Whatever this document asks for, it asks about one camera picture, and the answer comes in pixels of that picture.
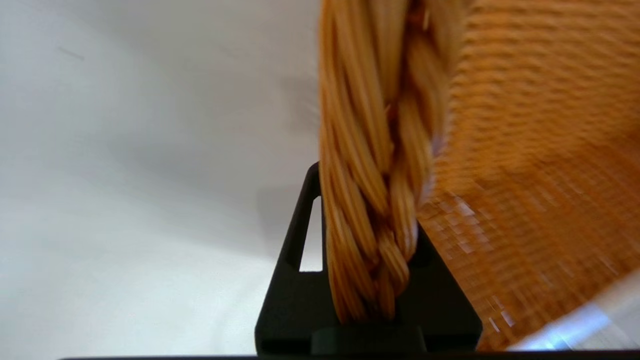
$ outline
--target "black stand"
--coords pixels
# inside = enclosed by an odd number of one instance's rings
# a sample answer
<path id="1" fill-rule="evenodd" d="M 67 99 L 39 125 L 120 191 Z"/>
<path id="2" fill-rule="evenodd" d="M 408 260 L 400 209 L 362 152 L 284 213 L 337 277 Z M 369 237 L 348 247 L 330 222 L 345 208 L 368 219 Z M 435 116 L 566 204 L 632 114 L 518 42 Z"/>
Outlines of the black stand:
<path id="1" fill-rule="evenodd" d="M 320 193 L 315 164 L 307 172 L 255 327 L 258 355 L 474 350 L 482 323 L 421 228 L 409 263 L 409 286 L 396 302 L 396 320 L 340 326 L 330 295 L 326 254 L 322 272 L 300 272 L 311 208 Z"/>

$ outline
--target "rope fiber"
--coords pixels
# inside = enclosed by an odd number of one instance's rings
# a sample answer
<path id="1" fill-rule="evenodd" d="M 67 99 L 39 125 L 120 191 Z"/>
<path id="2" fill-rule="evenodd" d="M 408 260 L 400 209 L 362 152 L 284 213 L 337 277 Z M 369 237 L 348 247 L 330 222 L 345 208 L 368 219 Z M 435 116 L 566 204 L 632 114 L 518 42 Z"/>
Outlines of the rope fiber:
<path id="1" fill-rule="evenodd" d="M 408 284 L 464 13 L 457 0 L 323 2 L 319 168 L 342 323 L 393 319 Z"/>

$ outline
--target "black base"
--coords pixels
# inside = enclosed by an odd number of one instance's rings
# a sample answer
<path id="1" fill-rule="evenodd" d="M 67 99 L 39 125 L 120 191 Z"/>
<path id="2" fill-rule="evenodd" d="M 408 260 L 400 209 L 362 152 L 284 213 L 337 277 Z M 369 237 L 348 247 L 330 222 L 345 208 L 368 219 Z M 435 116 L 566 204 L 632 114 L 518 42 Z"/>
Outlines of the black base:
<path id="1" fill-rule="evenodd" d="M 476 348 L 482 322 L 422 228 L 409 263 L 410 283 L 396 301 L 396 320 L 341 327 L 332 304 L 326 254 L 322 272 L 300 272 L 313 201 L 320 195 L 316 163 L 307 172 L 255 326 L 258 355 L 411 354 Z"/>

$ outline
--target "orange rope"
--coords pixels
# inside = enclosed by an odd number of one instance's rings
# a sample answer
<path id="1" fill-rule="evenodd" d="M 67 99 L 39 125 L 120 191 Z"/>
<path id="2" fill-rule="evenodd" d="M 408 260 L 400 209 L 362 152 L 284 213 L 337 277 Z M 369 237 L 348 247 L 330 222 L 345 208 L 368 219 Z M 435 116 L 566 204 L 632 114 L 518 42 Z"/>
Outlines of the orange rope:
<path id="1" fill-rule="evenodd" d="M 324 0 L 320 182 L 342 323 L 395 316 L 444 142 L 457 0 Z"/>

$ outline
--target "braided rope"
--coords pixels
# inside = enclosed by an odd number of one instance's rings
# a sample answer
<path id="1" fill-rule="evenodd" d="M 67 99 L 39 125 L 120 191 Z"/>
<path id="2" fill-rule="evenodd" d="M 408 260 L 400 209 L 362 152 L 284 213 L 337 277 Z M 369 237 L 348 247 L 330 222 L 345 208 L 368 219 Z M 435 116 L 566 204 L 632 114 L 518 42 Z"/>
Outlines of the braided rope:
<path id="1" fill-rule="evenodd" d="M 324 0 L 320 182 L 339 320 L 395 317 L 446 130 L 463 7 Z"/>

